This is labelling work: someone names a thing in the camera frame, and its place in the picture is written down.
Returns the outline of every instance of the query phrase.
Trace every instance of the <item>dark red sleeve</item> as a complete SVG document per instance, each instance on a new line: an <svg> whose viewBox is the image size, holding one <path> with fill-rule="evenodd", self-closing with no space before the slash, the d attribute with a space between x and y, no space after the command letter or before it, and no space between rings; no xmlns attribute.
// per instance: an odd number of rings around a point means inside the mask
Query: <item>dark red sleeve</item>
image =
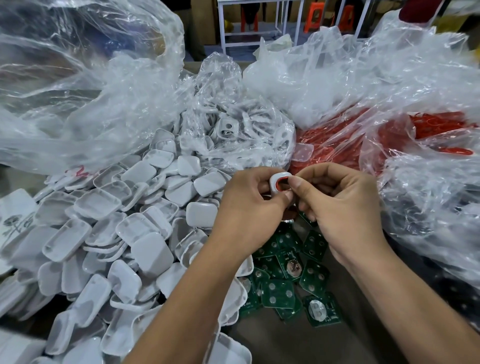
<svg viewBox="0 0 480 364"><path fill-rule="evenodd" d="M400 20L407 23L427 23L442 0L408 0L400 10Z"/></svg>

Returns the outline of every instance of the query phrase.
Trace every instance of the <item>plastic stool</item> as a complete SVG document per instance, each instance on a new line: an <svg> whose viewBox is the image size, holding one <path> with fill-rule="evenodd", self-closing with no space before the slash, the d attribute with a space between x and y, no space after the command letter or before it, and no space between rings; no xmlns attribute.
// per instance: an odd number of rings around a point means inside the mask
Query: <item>plastic stool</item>
<svg viewBox="0 0 480 364"><path fill-rule="evenodd" d="M245 32L245 24L247 22L245 21L245 13L243 12L243 9L241 10L241 27L240 31L242 33ZM258 14L255 15L255 20L253 21L253 31L258 32Z"/></svg>
<svg viewBox="0 0 480 364"><path fill-rule="evenodd" d="M353 19L355 15L353 13L353 5L345 5L342 11L342 18L340 19L340 24L338 29L340 32L351 32L353 31ZM332 25L335 24L335 14L333 14Z"/></svg>
<svg viewBox="0 0 480 364"><path fill-rule="evenodd" d="M307 19L305 20L305 26L303 28L304 33L308 33L310 29L319 29L320 20L322 19L322 14L324 12L325 3L324 2L312 2L310 4L310 10L308 12ZM318 19L315 24L312 25L313 13L318 10Z"/></svg>

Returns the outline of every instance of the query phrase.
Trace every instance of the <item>pile of red plastic parts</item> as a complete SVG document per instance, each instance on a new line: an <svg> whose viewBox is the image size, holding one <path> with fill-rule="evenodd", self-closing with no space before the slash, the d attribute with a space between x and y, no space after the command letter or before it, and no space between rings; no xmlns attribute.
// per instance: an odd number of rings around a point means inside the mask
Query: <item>pile of red plastic parts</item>
<svg viewBox="0 0 480 364"><path fill-rule="evenodd" d="M313 154L306 162L293 161L290 172L295 174L311 164L334 162L359 170L359 159L365 140L370 148L369 164L374 173L381 173L385 160L404 151L414 139L423 139L456 129L478 127L468 123L463 112L437 114L417 113L402 115L398 120L388 120L380 125L367 127L362 122L369 108L351 107L323 122L322 126L307 131L297 130L297 143L312 144ZM441 147L439 152L471 155L473 151L461 147Z"/></svg>

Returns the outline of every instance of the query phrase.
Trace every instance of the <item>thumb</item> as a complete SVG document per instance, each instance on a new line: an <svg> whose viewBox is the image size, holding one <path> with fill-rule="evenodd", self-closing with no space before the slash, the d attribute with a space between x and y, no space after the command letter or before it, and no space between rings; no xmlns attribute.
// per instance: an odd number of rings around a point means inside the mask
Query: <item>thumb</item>
<svg viewBox="0 0 480 364"><path fill-rule="evenodd" d="M291 190L276 194L269 202L277 205L281 211L285 211L293 201L293 192Z"/></svg>
<svg viewBox="0 0 480 364"><path fill-rule="evenodd" d="M288 184L293 192L310 206L314 206L315 204L313 202L322 195L313 185L297 176L290 176L288 178Z"/></svg>

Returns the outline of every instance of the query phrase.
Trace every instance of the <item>white metal table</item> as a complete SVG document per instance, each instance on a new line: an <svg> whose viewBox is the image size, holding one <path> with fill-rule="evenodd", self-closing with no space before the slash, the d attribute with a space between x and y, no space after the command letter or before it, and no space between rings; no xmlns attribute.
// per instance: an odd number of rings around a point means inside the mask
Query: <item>white metal table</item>
<svg viewBox="0 0 480 364"><path fill-rule="evenodd" d="M301 14L303 10L304 0L288 0L288 1L278 1L278 0L217 0L218 2L218 20L220 22L220 40L222 43L223 53L226 53L227 47L241 47L241 46L257 46L260 42L237 42L237 43L226 43L226 36L242 36L242 35L262 35L262 34L271 34L271 33L281 33L282 35L287 33L287 20L288 20L288 2L289 1L300 1L299 14L297 17L297 28L295 30L295 40L293 45L296 46L299 38L300 23L301 23ZM244 32L244 33L225 33L225 22L223 17L223 6L224 5L235 5L235 4L252 4L259 2L276 2L276 13L275 13L275 30L268 30L263 32ZM280 8L280 3L282 3L282 22L283 27L280 30L278 28L278 10Z"/></svg>

